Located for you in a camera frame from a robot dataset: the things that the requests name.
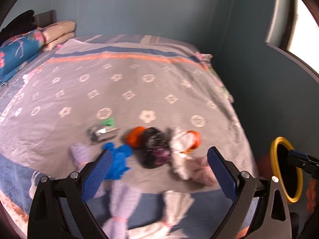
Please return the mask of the black clothes pile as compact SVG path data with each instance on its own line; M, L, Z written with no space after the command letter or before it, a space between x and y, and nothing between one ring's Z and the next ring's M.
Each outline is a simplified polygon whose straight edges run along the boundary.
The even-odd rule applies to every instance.
M14 18L5 28L1 30L0 43L3 44L7 39L28 33L36 29L34 11L27 10Z

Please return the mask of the white tied cloth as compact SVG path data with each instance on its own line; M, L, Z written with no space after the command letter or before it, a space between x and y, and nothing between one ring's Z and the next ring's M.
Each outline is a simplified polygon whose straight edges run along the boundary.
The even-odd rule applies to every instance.
M164 192L161 219L144 227L128 230L128 238L168 238L171 229L185 217L194 201L189 193L173 190Z

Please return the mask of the window frame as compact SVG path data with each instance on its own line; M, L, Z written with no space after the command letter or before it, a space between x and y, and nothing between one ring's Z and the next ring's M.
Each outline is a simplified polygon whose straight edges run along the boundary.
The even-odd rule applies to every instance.
M265 43L318 80L318 24L302 0L275 0Z

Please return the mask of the blue floral folded quilt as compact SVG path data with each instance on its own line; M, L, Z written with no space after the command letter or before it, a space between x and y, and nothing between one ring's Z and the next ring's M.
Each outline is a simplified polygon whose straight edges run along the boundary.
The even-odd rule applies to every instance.
M1 46L1 84L34 60L44 43L44 35L39 29L6 40Z

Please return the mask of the orange peel right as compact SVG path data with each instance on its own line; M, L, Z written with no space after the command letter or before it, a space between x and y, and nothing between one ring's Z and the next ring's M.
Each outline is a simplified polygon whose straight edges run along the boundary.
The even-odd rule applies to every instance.
M193 150L201 145L201 135L196 131L187 131L187 145L185 149L186 154L190 154Z

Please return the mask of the lilac sock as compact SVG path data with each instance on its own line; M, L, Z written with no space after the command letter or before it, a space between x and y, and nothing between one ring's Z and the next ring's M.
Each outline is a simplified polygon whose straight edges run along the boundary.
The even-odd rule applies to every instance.
M84 144L72 144L70 147L70 152L73 157L74 165L78 170L81 170L87 163L91 161L90 149Z

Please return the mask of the beige folded blanket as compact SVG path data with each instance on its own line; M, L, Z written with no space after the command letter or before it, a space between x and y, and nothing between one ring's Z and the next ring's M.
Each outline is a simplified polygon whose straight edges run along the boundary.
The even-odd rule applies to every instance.
M74 21L57 22L42 29L45 40L43 51L51 51L57 45L61 45L69 39L74 38L75 29L76 23Z

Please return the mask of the pink cloth piece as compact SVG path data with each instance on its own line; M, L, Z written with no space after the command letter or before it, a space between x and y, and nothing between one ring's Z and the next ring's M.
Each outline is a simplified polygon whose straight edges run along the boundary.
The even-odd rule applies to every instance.
M212 187L217 183L215 175L208 164L207 156L193 158L188 161L192 181Z

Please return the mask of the silver green snack wrapper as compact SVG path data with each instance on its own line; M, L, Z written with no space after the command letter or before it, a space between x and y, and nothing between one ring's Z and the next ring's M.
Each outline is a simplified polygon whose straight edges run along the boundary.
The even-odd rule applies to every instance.
M98 144L115 138L120 128L115 126L114 118L108 118L101 123L95 124L87 129L87 136L91 144Z

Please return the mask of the yellow rimmed trash bin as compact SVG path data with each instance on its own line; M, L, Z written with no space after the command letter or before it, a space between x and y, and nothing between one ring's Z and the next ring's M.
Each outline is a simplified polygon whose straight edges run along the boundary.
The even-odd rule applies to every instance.
M303 191L303 173L289 159L291 150L294 150L292 144L278 136L272 141L269 151L272 173L279 179L288 204L299 201Z

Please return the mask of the floral sheet edge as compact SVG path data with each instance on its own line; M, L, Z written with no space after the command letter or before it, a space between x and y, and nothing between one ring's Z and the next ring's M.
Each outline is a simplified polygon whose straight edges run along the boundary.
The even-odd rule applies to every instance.
M224 85L223 81L215 71L215 69L212 66L212 59L213 55L208 54L208 53L200 53L199 51L195 52L196 57L206 66L206 68L211 72L215 80L217 81L218 85L217 87L219 88L219 91L224 95L228 101L231 103L234 102L234 98L232 97L231 93L228 91L226 86Z

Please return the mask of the grey patterned bed cover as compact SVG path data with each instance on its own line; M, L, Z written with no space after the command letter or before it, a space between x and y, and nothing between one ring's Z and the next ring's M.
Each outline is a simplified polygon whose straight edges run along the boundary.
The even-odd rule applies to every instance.
M215 146L240 170L256 164L232 103L193 49L169 41L71 39L24 68L1 97L1 203L27 233L39 179L68 176L77 167L70 146L85 144L91 160L102 150L87 129L108 118L120 128L116 146L137 126L172 133L196 131L194 150Z

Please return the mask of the lilac tied cloth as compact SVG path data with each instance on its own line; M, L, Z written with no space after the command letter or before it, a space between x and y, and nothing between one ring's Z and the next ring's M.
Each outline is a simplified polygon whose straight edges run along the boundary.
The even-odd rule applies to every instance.
M111 186L110 218L102 225L108 238L127 238L128 220L140 203L141 190L115 180Z

